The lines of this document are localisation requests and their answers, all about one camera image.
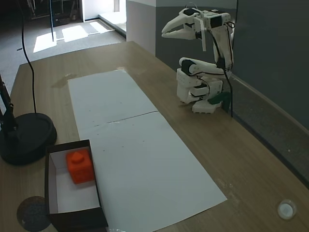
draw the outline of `wooden table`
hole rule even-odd
[[[228,200],[161,232],[308,232],[309,191],[258,140],[223,110],[193,114],[176,96],[176,73],[134,42],[95,47],[33,62],[38,112],[53,120],[57,143],[79,140],[67,80],[125,69],[166,118]],[[31,72],[21,65],[12,90],[15,116],[33,111]],[[23,232],[16,211],[44,196],[44,160],[14,167],[0,160],[0,231]],[[277,215],[291,199],[297,214]],[[50,226],[45,231],[56,231]]]

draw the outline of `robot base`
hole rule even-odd
[[[207,100],[197,101],[193,107],[193,113],[205,113],[212,114],[218,107],[221,106],[221,103],[211,105]]]

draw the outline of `gray wall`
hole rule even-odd
[[[155,55],[156,7],[126,1],[126,40],[135,41]]]
[[[240,0],[233,72],[309,129],[309,3]]]
[[[178,7],[157,7],[156,8],[156,49],[155,56],[169,65],[172,69],[179,68],[179,59],[182,57],[200,59],[207,62],[214,62],[213,43],[211,38],[207,37],[207,52],[203,52],[200,40],[180,40],[162,38],[161,31],[163,27],[175,18],[183,6]],[[232,18],[236,16],[235,9],[205,8],[200,10],[218,9],[231,14]]]

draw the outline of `desk lamp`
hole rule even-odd
[[[0,95],[5,112],[0,109],[0,156],[13,165],[25,165],[45,156],[45,149],[54,145],[57,132],[52,120],[37,113],[34,96],[34,69],[28,59],[24,42],[24,15],[19,0],[16,0],[22,16],[22,46],[24,55],[32,71],[32,97],[34,113],[14,117],[13,104],[0,76]]]

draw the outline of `gray carpet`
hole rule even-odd
[[[55,27],[57,38],[62,38],[62,30],[81,25],[89,34],[97,32],[90,22],[72,23]],[[26,22],[25,25],[25,44],[28,57],[31,61],[51,57],[67,52],[82,50],[91,47],[97,47],[108,44],[124,42],[125,39],[115,31],[109,31],[102,34],[91,34],[86,38],[71,42],[64,40],[57,41],[57,46],[33,53],[33,49],[38,36],[50,33],[49,18],[36,19]],[[9,93],[12,90],[13,83],[20,64],[26,63],[23,51],[17,51],[22,47],[21,44],[21,22],[18,15],[12,14],[0,20],[0,73],[7,86]]]

